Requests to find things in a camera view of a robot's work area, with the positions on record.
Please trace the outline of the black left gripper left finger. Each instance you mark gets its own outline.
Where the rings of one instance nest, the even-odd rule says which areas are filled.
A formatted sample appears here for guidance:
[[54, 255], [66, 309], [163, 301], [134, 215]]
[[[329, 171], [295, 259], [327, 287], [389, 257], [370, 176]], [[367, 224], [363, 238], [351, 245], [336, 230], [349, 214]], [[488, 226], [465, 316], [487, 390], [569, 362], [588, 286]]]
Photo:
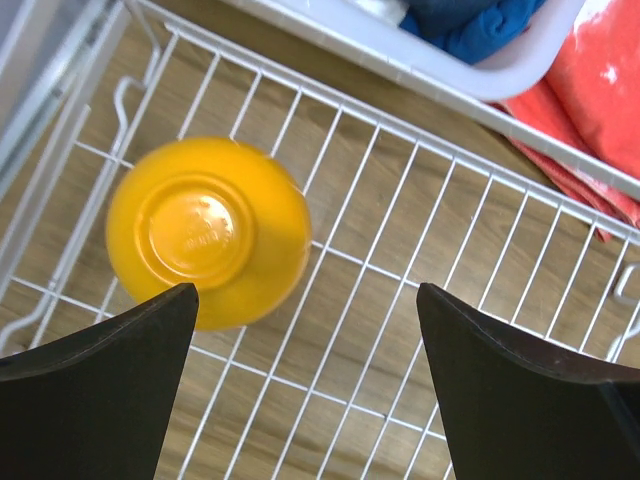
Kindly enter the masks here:
[[198, 305], [180, 284], [3, 358], [2, 478], [153, 478]]

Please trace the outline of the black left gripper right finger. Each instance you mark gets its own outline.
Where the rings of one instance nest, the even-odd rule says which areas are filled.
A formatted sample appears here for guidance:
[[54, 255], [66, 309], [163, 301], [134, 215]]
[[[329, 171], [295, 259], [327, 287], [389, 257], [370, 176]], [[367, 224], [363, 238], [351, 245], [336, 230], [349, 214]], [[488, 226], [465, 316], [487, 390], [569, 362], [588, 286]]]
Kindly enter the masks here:
[[638, 369], [556, 346], [431, 283], [416, 304], [457, 478], [638, 478]]

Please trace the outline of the red white tie-dye towel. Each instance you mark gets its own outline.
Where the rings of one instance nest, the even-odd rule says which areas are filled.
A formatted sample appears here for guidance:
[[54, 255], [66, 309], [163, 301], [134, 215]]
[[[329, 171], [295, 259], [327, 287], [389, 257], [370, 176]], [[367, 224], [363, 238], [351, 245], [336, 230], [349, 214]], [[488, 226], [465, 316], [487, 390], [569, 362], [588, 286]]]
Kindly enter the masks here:
[[638, 177], [638, 1], [585, 2], [546, 75], [498, 106], [529, 126]]

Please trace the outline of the dark blue denim cloth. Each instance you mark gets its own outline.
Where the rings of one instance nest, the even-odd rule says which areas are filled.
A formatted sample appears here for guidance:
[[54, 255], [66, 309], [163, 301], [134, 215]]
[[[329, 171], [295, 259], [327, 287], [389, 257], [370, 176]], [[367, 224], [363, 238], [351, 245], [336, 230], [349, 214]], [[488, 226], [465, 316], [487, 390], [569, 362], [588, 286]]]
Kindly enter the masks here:
[[497, 4], [496, 0], [408, 0], [408, 12], [427, 38], [463, 26]]

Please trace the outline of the aluminium frame rail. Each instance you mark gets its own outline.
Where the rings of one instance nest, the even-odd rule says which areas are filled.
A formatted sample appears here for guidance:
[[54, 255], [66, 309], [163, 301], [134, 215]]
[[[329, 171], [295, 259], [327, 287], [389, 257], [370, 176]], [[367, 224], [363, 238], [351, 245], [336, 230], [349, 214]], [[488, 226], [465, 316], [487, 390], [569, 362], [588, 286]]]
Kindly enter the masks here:
[[122, 1], [1, 3], [1, 194], [5, 195]]

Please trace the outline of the white plastic basket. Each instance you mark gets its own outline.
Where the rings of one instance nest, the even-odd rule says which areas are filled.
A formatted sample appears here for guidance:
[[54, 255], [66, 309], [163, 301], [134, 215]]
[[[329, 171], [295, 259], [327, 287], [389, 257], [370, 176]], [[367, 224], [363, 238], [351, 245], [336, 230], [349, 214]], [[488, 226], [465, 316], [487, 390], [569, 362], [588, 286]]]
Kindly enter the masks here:
[[583, 6], [546, 1], [529, 27], [474, 65], [378, 19], [350, 1], [231, 1], [262, 21], [396, 83], [407, 74], [481, 101], [517, 96], [550, 68]]

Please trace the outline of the yellow orange bowl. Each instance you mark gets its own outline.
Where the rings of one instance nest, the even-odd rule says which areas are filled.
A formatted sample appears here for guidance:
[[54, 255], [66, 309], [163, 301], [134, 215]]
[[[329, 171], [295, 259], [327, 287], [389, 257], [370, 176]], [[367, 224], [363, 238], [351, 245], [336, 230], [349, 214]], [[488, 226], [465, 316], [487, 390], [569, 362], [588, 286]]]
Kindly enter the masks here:
[[296, 181], [268, 154], [189, 137], [150, 151], [123, 176], [105, 235], [135, 301], [191, 283], [197, 328], [223, 330], [260, 320], [291, 295], [310, 257], [312, 222]]

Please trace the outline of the white cloth bag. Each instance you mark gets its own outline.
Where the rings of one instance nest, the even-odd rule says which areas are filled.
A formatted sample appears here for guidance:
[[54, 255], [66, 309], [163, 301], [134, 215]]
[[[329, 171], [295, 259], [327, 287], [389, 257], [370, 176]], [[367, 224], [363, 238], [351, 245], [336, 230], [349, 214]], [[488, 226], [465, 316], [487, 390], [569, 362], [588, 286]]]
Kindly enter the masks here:
[[394, 27], [402, 23], [409, 9], [409, 5], [402, 0], [353, 0], [353, 3], [367, 14]]

